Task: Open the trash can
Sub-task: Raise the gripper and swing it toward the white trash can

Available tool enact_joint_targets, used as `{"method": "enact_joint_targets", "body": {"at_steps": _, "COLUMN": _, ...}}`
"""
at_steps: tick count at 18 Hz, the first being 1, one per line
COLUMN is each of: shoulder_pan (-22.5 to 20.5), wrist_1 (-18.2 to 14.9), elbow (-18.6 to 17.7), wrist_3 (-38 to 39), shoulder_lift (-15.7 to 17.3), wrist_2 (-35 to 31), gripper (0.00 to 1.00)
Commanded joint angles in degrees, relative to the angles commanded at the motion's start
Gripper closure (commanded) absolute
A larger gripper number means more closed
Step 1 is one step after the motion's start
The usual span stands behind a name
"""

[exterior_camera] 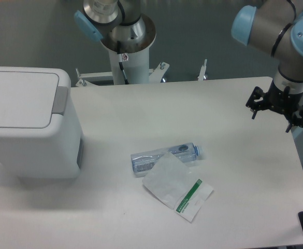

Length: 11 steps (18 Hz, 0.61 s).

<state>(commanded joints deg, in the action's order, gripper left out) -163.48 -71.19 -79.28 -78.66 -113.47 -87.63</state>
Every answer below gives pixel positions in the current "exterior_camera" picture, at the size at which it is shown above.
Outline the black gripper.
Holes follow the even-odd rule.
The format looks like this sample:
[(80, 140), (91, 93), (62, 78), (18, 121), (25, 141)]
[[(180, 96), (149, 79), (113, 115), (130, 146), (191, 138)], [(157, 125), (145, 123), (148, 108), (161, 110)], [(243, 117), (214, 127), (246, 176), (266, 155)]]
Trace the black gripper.
[(258, 111), (269, 109), (285, 115), (288, 121), (286, 133), (289, 133), (292, 127), (303, 128), (303, 105), (298, 106), (303, 93), (290, 94), (287, 88), (282, 91), (273, 81), (267, 93), (260, 87), (255, 87), (246, 102), (246, 107), (253, 113), (252, 119), (255, 119)]

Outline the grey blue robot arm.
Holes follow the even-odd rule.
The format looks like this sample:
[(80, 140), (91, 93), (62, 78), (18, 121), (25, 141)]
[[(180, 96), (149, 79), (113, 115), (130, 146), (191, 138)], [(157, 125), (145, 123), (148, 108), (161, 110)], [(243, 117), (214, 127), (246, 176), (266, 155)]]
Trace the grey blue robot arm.
[[(149, 48), (156, 38), (153, 21), (140, 1), (84, 1), (74, 15), (80, 31), (108, 50), (116, 85), (147, 84)], [(246, 106), (257, 114), (283, 115), (289, 127), (303, 128), (303, 1), (266, 1), (260, 8), (244, 6), (236, 15), (232, 37), (279, 61), (267, 92), (255, 87)]]

